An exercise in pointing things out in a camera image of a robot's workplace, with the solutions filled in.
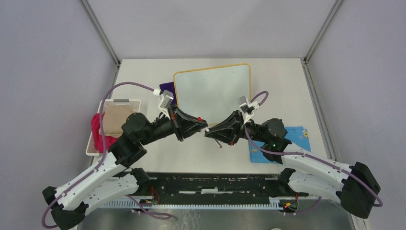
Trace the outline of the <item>red whiteboard marker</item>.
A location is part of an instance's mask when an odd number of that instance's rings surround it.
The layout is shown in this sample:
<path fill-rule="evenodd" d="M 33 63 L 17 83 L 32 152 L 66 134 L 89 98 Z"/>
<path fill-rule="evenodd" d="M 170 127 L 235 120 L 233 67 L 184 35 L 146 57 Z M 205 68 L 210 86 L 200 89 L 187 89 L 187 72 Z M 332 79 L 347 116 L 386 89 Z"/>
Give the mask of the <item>red whiteboard marker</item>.
<path fill-rule="evenodd" d="M 222 145 L 220 144 L 220 142 L 219 142 L 217 139 L 213 138 L 213 141 L 215 142 L 215 144 L 216 144 L 220 149 L 222 148 Z"/>

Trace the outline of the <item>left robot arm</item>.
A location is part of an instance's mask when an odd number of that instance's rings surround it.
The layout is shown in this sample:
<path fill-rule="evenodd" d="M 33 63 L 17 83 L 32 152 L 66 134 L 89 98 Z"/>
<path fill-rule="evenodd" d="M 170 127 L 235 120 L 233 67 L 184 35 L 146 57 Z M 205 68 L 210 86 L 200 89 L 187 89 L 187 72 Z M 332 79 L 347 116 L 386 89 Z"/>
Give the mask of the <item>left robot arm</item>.
<path fill-rule="evenodd" d="M 184 141 L 207 127 L 204 119 L 188 115 L 176 105 L 171 105 L 168 114 L 154 122 L 149 122 L 142 113 L 129 115 L 122 125 L 123 134 L 101 159 L 65 185 L 43 190 L 48 203 L 46 211 L 51 213 L 56 227 L 69 230 L 109 201 L 135 192 L 147 194 L 150 181 L 141 168 L 133 169 L 116 182 L 103 183 L 140 160 L 147 153 L 145 145 L 172 134 Z"/>

